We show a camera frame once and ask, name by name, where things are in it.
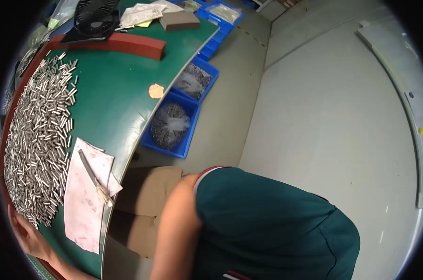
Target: white wall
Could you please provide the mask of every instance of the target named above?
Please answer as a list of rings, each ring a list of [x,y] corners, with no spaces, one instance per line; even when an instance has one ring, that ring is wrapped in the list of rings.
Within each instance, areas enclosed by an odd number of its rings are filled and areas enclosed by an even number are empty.
[[[388,10],[378,0],[302,0],[272,23],[265,67],[344,20],[373,20],[386,15]]]
[[[415,207],[406,115],[381,64],[354,33],[361,19],[265,71],[239,166],[327,198],[360,233],[353,279],[389,280],[418,236],[423,210]],[[272,31],[288,41],[288,32]]]

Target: green workbench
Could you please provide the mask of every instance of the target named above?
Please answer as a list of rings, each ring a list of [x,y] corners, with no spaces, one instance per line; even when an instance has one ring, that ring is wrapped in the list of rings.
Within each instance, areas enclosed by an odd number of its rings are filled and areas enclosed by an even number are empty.
[[[121,12],[135,3],[150,1],[122,0]],[[141,135],[161,102],[161,99],[149,97],[149,86],[157,83],[165,88],[166,94],[175,78],[218,29],[206,20],[200,21],[200,28],[193,30],[165,32],[158,21],[154,21],[149,28],[129,29],[128,34],[167,42],[160,61],[118,52],[53,50],[49,58],[67,52],[63,61],[79,60],[73,71],[74,76],[79,76],[79,81],[76,103],[69,109],[74,119],[74,129],[70,132],[73,143],[69,151],[72,152],[77,137],[104,149],[115,157],[112,173],[122,182]],[[52,226],[47,228],[40,225],[39,230],[68,263],[102,278],[104,244],[110,217],[111,210],[105,207],[99,255],[81,249],[65,237],[63,206],[59,206]]]

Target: orange sticker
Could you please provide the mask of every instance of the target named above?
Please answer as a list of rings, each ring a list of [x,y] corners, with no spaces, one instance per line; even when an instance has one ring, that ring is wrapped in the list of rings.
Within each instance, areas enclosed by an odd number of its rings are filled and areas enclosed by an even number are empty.
[[[149,96],[151,98],[157,98],[160,99],[163,97],[163,91],[164,91],[164,87],[157,85],[157,84],[152,84],[149,86]]]

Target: teal shirt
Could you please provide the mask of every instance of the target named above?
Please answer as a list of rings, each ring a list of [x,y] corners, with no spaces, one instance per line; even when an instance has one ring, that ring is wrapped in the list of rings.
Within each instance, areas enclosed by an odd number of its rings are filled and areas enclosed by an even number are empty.
[[[204,227],[192,279],[351,279],[360,238],[325,199],[239,168],[215,169],[195,187]]]

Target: blue crate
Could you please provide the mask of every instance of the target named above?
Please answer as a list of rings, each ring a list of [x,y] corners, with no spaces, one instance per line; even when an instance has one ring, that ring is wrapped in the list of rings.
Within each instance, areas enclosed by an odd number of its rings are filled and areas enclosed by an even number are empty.
[[[143,136],[141,137],[141,145],[146,148],[150,148],[156,150],[162,154],[172,155],[178,158],[184,159],[188,153],[189,145],[191,143],[192,133],[194,132],[194,127],[196,126],[197,118],[199,116],[199,111],[201,110],[201,105],[197,102],[193,102],[190,99],[184,98],[178,94],[169,92],[166,94],[165,98],[163,99],[162,103],[160,104],[160,108],[166,103],[177,103],[182,106],[185,110],[185,113],[190,118],[191,127],[186,131],[184,137],[180,141],[177,146],[172,148],[171,150],[162,149],[153,139],[151,135],[151,124],[149,123],[148,127],[146,128]]]
[[[184,1],[184,0],[169,0],[169,2],[171,2],[171,3],[178,3],[178,2],[182,2],[182,1]],[[205,3],[204,1],[201,1],[201,0],[193,0],[193,1],[196,2],[196,3],[199,3],[201,5],[201,7],[208,6],[208,4]]]
[[[208,94],[208,91],[210,91],[214,82],[218,79],[219,70],[217,70],[213,65],[207,63],[206,61],[199,58],[198,56],[195,56],[192,59],[191,63],[193,63],[194,65],[196,65],[197,67],[199,67],[200,69],[204,70],[205,72],[207,72],[208,74],[212,76],[212,79],[210,83],[208,84],[207,88],[205,88],[204,92],[202,93],[201,98],[199,100],[194,99],[190,95],[188,95],[187,93],[183,92],[181,89],[176,87],[172,87],[171,91],[200,104],[202,103],[202,101],[204,101],[205,96]]]
[[[221,43],[219,43],[219,42],[217,42],[217,41],[215,41],[215,40],[211,39],[210,41],[208,41],[208,42],[205,44],[205,47],[208,47],[208,48],[212,49],[213,51],[216,51],[216,50],[219,48],[219,45],[220,45],[220,44],[221,44]]]
[[[214,54],[216,50],[213,50],[209,47],[207,47],[207,45],[205,45],[198,53],[197,56],[199,58],[201,58],[204,61],[208,61]]]
[[[220,27],[219,31],[224,33],[225,35],[228,35],[230,33],[230,31],[233,29],[233,27],[236,26],[239,23],[239,21],[242,19],[244,14],[241,13],[241,16],[233,24],[231,24],[230,22],[227,22],[227,21],[221,19],[218,16],[215,16],[214,14],[212,14],[212,13],[210,13],[206,10],[207,7],[212,6],[212,5],[216,5],[216,4],[223,4],[223,5],[225,5],[229,8],[233,8],[229,4],[226,4],[226,3],[224,3],[220,0],[215,0],[215,1],[212,1],[210,3],[207,3],[206,7],[199,8],[199,10],[196,12],[196,16],[201,17],[203,19],[206,19],[206,20],[214,23],[215,25],[218,25]]]
[[[216,42],[222,43],[224,39],[227,37],[228,34],[225,34],[221,31],[216,32],[216,34],[212,37],[212,39]]]

